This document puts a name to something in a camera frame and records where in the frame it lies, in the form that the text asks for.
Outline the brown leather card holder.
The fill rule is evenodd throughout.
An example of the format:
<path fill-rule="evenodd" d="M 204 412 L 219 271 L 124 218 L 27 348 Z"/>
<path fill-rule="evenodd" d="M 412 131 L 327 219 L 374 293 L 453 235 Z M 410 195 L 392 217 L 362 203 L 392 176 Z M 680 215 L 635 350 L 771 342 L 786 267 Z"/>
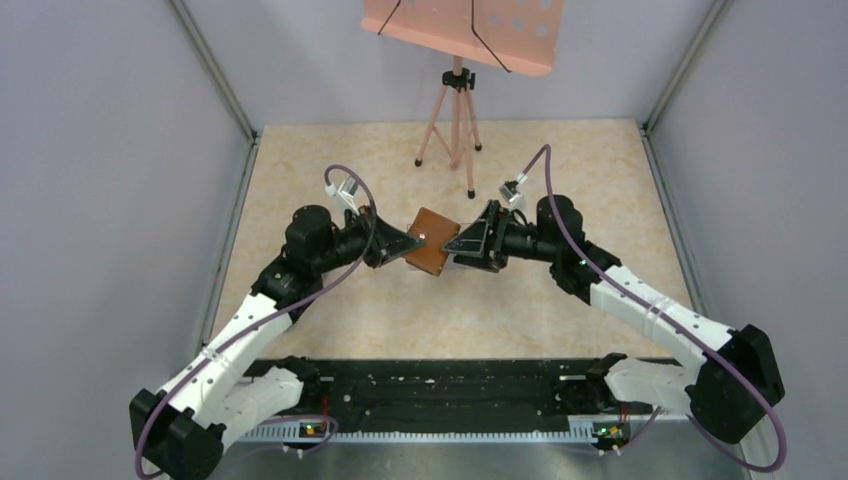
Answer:
<path fill-rule="evenodd" d="M 449 254 L 444 245 L 460 231 L 460 224 L 425 207 L 421 207 L 410 224 L 407 233 L 423 244 L 403 256 L 405 262 L 424 273 L 438 277 L 441 275 Z"/>

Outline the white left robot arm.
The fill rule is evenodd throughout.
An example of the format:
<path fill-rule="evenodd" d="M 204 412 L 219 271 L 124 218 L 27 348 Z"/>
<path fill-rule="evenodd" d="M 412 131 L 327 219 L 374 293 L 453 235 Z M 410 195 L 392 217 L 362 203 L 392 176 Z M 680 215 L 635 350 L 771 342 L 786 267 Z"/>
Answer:
<path fill-rule="evenodd" d="M 130 403 L 133 444 L 142 479 L 206 479 L 226 450 L 275 414 L 308 413 L 319 404 L 318 374 L 289 357 L 244 386 L 258 355 L 329 291 L 324 274 L 361 264 L 379 268 L 424 244 L 381 219 L 370 206 L 344 213 L 337 226 L 328 209 L 298 209 L 280 254 L 259 274 L 223 330 L 157 392 L 141 390 Z"/>

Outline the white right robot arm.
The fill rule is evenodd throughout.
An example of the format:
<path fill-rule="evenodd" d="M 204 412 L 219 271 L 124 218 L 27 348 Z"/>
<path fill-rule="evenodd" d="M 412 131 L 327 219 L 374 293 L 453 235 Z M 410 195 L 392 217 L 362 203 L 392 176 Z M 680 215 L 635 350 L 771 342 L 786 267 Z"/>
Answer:
<path fill-rule="evenodd" d="M 583 216 L 566 196 L 540 199 L 535 222 L 527 224 L 492 200 L 443 249 L 460 264 L 493 273 L 512 258 L 546 262 L 565 293 L 619 318 L 672 356 L 671 364 L 605 357 L 586 385 L 589 404 L 600 412 L 623 402 L 650 404 L 737 444 L 785 396 L 765 332 L 712 321 L 648 285 L 586 239 Z"/>

